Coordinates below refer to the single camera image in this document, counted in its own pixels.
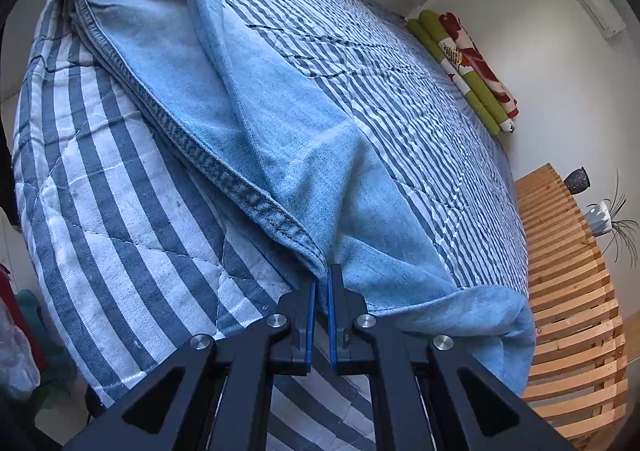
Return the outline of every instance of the plant pot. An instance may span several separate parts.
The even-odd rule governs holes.
[[[593,236],[602,236],[611,232],[611,214],[606,203],[600,202],[596,206],[585,212],[584,219],[587,220]]]
[[[577,195],[578,193],[582,193],[586,191],[591,182],[589,182],[589,176],[584,167],[580,169],[576,169],[575,171],[571,171],[570,175],[564,179],[564,185],[569,189],[569,192],[572,195]]]

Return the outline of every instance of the blue and white striped quilt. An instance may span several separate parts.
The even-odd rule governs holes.
[[[506,158],[401,18],[367,0],[224,1],[353,117],[459,287],[526,294]],[[47,307],[104,404],[189,335],[238,333],[288,290],[58,4],[38,23],[14,145]],[[269,449],[374,449],[367,380],[330,373],[320,327],[315,344],[308,377],[276,378]]]

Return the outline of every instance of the folded clothes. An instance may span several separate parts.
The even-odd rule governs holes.
[[[440,16],[431,10],[420,12],[418,21],[429,35],[436,41],[438,47],[447,56],[449,61],[456,67],[466,83],[476,93],[484,107],[498,123],[500,129],[506,133],[513,133],[515,125],[507,116],[502,105],[495,98],[489,87],[486,85],[473,66],[463,56],[452,37],[447,33],[440,23]]]
[[[407,21],[406,27],[416,37],[416,39],[423,44],[432,57],[440,63],[440,66],[442,66],[451,81],[456,85],[456,88],[460,90],[460,93],[465,96],[469,106],[471,106],[471,108],[476,112],[480,122],[482,122],[491,136],[498,135],[498,133],[500,133],[500,126],[498,126],[497,122],[495,122],[494,118],[489,114],[482,102],[480,102],[478,96],[474,93],[471,87],[466,84],[465,80],[460,76],[454,65],[452,65],[451,61],[447,59],[442,50],[440,50],[440,47],[436,44],[436,41],[431,38],[420,22],[417,19],[410,19]]]
[[[535,343],[527,298],[498,285],[460,290],[353,116],[231,7],[63,1],[84,47],[292,287],[316,280],[326,311],[328,264],[340,263],[372,313],[460,338],[524,390]]]

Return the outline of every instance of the metal bolt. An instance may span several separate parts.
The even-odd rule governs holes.
[[[362,328],[371,328],[375,326],[378,320],[371,314],[362,314],[356,317],[356,323]]]
[[[433,346],[439,350],[450,350],[453,348],[453,339],[449,336],[439,335],[433,338]]]
[[[282,314],[271,314],[267,317],[267,324],[273,328],[280,328],[287,324],[287,318]]]
[[[189,342],[191,344],[191,348],[193,348],[194,350],[204,350],[211,344],[211,341],[211,336],[208,336],[206,334],[198,334],[196,336],[193,336],[191,338],[191,341]]]

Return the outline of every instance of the wooden slat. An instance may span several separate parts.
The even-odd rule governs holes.
[[[607,302],[613,297],[613,285],[607,283],[604,287],[596,288],[587,294],[579,295],[569,301],[554,305],[545,310],[533,314],[536,326],[542,327],[549,323],[555,323],[581,312]]]
[[[516,189],[518,190],[525,190],[531,187],[532,184],[534,184],[537,181],[540,181],[543,178],[550,179],[555,176],[558,176],[558,174],[553,170],[553,168],[551,167],[551,164],[545,164],[542,167],[539,167],[538,169],[536,169],[535,171],[532,171],[531,173],[525,175],[524,177],[516,180],[515,186],[516,186]]]
[[[557,381],[549,381],[543,384],[533,384],[527,386],[522,394],[522,400],[527,402],[541,401],[543,399],[551,399],[580,391],[590,386],[603,383],[607,379],[614,377],[619,371],[626,368],[626,357],[613,361],[604,366],[594,368],[594,370],[585,371],[578,375],[558,379]]]
[[[546,164],[533,171],[515,189],[537,343],[529,374],[533,383],[524,399],[549,401],[584,392],[535,408],[583,448],[624,415],[626,339],[618,301],[593,233],[553,168]],[[640,354],[640,336],[638,347]]]
[[[601,256],[597,247],[588,248],[576,254],[570,254],[566,259],[537,272],[529,271],[529,286],[544,283],[550,279],[559,277],[566,272],[571,272],[582,265],[587,264]]]
[[[621,326],[622,318],[618,316],[578,334],[537,345],[533,352],[533,363],[546,363],[586,350],[592,344],[600,344],[601,341],[612,336],[614,330]]]
[[[539,188],[536,193],[518,197],[518,209],[524,211],[532,207],[536,207],[545,201],[554,200],[555,198],[563,198],[565,196],[571,196],[569,189],[564,184],[558,184],[558,182],[550,182],[545,186]]]
[[[560,177],[552,169],[540,168],[533,173],[529,173],[515,182],[515,188],[518,195],[527,195],[528,193],[535,192],[540,186],[553,182]]]
[[[575,202],[557,204],[551,208],[545,209],[542,212],[532,214],[530,216],[527,216],[526,218],[521,218],[522,225],[524,225],[525,229],[528,229],[529,227],[533,228],[544,224],[549,220],[555,220],[562,214],[568,213],[573,213],[575,216],[580,215],[580,209]]]
[[[586,265],[582,265],[577,269],[529,287],[529,299],[535,299],[536,297],[559,290],[562,287],[568,287],[585,277],[589,277],[590,275],[603,271],[604,268],[604,258],[599,257],[598,259],[590,261]]]
[[[572,221],[570,225],[567,225],[564,229],[560,231],[556,231],[553,233],[544,233],[544,236],[538,237],[535,240],[527,239],[527,252],[534,253],[540,249],[544,249],[549,245],[554,243],[558,243],[558,241],[565,240],[567,237],[574,236],[576,233],[588,233],[588,231],[583,227],[582,222]]]
[[[611,411],[598,415],[597,417],[556,427],[556,431],[566,439],[574,439],[588,435],[589,433],[594,433],[595,431],[602,429],[609,424],[613,424],[615,421],[624,417],[625,410],[626,404],[622,404]]]
[[[577,314],[574,314],[567,319],[562,319],[556,321],[555,323],[541,326],[537,330],[537,341],[541,343],[549,339],[566,337],[573,334],[574,332],[577,332],[578,330],[591,327],[601,321],[613,319],[617,315],[618,300],[612,299],[610,301],[607,301],[606,303],[594,306],[593,308],[590,308],[588,310],[578,312]]]
[[[595,290],[596,288],[603,287],[609,282],[609,271],[605,269],[597,274],[584,278],[578,283],[569,285],[568,287],[561,288],[554,292],[544,294],[529,301],[531,310],[535,313],[540,310],[550,308],[552,306],[564,303],[570,299],[586,294]]]
[[[545,420],[561,417],[562,415],[581,413],[613,401],[616,397],[624,394],[627,389],[628,381],[624,379],[613,386],[599,389],[598,391],[577,397],[576,399],[536,407],[534,411]]]
[[[534,218],[552,218],[558,214],[556,211],[561,212],[568,211],[569,209],[577,209],[578,205],[575,203],[574,198],[569,196],[562,196],[561,198],[556,198],[552,202],[544,202],[532,209],[527,211],[523,211],[520,214],[520,219],[522,223],[527,224],[530,220]]]
[[[529,232],[526,232],[527,237],[527,246],[533,245],[535,243],[539,243],[540,241],[547,240],[549,238],[561,235],[563,231],[570,232],[572,228],[582,228],[582,230],[586,231],[589,226],[586,220],[580,220],[579,222],[575,217],[566,218],[562,221],[552,222],[547,227],[540,231],[537,234],[532,235]]]
[[[580,211],[578,209],[572,209],[567,212],[562,212],[561,214],[558,214],[556,218],[550,218],[541,224],[527,225],[525,232],[527,234],[527,237],[532,237],[540,233],[547,232],[549,228],[553,227],[554,225],[558,225],[559,222],[564,222],[569,220],[577,222],[580,219],[582,219],[582,215],[580,214]]]
[[[546,379],[563,373],[580,370],[597,361],[616,355],[625,347],[625,335],[619,335],[615,339],[609,339],[603,344],[593,348],[568,355],[561,359],[533,365],[529,371],[530,380]]]
[[[545,269],[550,269],[558,263],[562,263],[567,259],[577,256],[577,253],[586,252],[593,247],[596,247],[596,239],[594,237],[589,237],[584,241],[576,241],[574,244],[562,249],[562,251],[558,251],[555,254],[551,254],[550,256],[532,263],[529,265],[529,272],[531,274],[537,274]]]
[[[548,247],[542,247],[538,250],[530,250],[529,251],[529,265],[544,259],[552,254],[557,254],[565,247],[571,246],[578,242],[586,242],[588,239],[593,238],[591,233],[586,233],[585,231],[577,231],[571,235],[567,235],[562,238],[562,240],[556,241],[552,245]]]

